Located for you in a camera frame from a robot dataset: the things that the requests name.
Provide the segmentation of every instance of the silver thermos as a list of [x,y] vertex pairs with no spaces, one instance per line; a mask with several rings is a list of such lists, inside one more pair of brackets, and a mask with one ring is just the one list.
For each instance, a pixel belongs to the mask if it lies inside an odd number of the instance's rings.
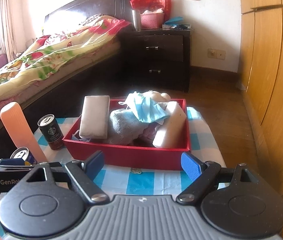
[[140,10],[132,10],[132,18],[134,20],[135,30],[141,31]]

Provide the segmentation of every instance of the red tray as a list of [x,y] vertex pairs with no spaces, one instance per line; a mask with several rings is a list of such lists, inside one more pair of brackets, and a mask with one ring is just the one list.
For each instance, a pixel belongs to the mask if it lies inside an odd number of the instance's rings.
[[[110,100],[109,112],[123,108],[123,106],[118,104],[119,101],[123,100]],[[185,99],[172,99],[172,101],[177,101],[187,115]],[[70,154],[77,160],[85,160],[94,152],[101,150],[105,154],[106,164],[154,170],[181,170],[181,154],[190,151],[188,120],[186,120],[180,135],[178,148],[174,149],[122,146],[72,140],[72,135],[79,129],[79,125],[80,118],[63,138]]]

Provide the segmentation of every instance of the blue and white tablecloth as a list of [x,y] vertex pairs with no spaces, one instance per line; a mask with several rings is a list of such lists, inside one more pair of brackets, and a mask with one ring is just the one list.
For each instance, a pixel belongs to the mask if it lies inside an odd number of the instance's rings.
[[[194,108],[187,107],[187,115],[192,154],[203,162],[215,161],[226,167],[214,136],[201,114]],[[77,118],[57,118],[63,134],[69,131],[76,120]],[[58,151],[51,150],[39,129],[34,135],[49,162],[65,164],[73,160],[66,147]],[[172,195],[173,199],[191,183],[184,171],[141,169],[141,174],[134,174],[131,168],[112,165],[105,165],[94,182],[110,198],[115,194],[135,194]]]

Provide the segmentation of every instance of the face mask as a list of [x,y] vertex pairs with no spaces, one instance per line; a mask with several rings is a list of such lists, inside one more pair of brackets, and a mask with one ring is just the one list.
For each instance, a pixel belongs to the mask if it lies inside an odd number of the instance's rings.
[[129,94],[125,102],[119,102],[119,104],[129,106],[140,122],[157,122],[159,124],[163,124],[163,120],[169,116],[150,97],[145,97],[141,93],[137,92]]

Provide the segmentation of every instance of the red bag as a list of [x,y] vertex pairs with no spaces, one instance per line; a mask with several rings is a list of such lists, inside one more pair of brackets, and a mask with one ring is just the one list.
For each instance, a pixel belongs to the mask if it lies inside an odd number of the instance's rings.
[[140,13],[162,8],[165,14],[164,22],[170,19],[171,0],[130,0],[130,4],[133,10],[140,10]]

